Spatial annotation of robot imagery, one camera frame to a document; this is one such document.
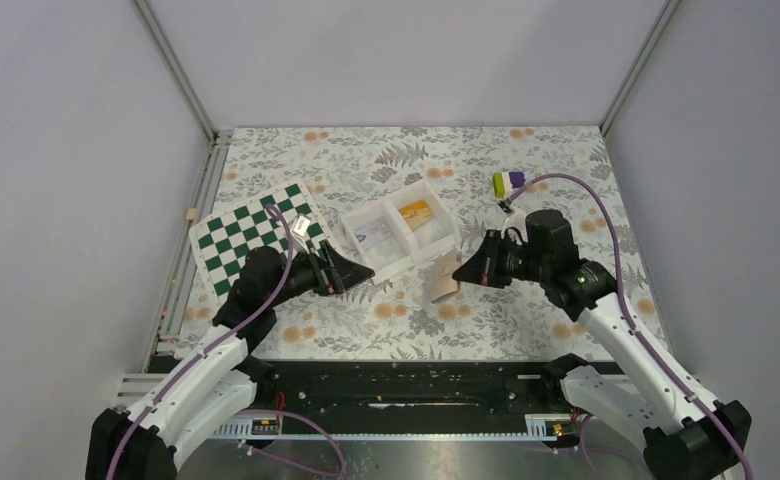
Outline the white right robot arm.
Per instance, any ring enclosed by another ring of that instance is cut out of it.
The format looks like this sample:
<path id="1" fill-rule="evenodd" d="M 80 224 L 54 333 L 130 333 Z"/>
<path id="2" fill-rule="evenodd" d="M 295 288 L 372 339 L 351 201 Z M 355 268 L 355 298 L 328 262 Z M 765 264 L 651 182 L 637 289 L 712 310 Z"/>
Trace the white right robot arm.
<path id="1" fill-rule="evenodd" d="M 629 312 L 613 276 L 580 257 L 560 212 L 535 211 L 526 216 L 525 228 L 518 240 L 487 231 L 454 279 L 492 288 L 514 280 L 538 284 L 637 390 L 631 394 L 586 361 L 565 355 L 549 364 L 539 386 L 543 405 L 555 412 L 577 407 L 604 422 L 641 451 L 657 479 L 713 479 L 736 465 L 749 474 L 743 451 L 752 418 L 746 408 L 720 401 L 660 346 Z"/>

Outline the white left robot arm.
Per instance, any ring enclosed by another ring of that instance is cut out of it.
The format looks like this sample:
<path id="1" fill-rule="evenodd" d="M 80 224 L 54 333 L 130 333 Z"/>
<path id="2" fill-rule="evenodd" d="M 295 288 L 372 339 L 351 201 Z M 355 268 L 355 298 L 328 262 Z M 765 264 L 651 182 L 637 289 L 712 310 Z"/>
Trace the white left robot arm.
<path id="1" fill-rule="evenodd" d="M 94 421 L 88 479 L 174 479 L 189 456 L 238 411 L 275 401 L 273 367 L 252 357 L 277 321 L 275 307 L 302 294 L 342 294 L 374 271 L 322 241 L 319 250 L 247 254 L 239 276 L 194 352 L 123 410 Z"/>

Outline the beige leather card holder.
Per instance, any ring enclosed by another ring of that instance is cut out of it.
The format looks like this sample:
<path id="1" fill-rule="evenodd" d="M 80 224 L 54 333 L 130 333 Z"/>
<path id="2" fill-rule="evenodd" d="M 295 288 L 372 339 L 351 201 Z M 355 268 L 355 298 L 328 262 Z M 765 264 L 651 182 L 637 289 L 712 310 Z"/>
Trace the beige leather card holder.
<path id="1" fill-rule="evenodd" d="M 445 302 L 460 291 L 460 283 L 453 278 L 453 274 L 461 265 L 462 254 L 457 249 L 435 260 L 428 288 L 431 304 Z"/>

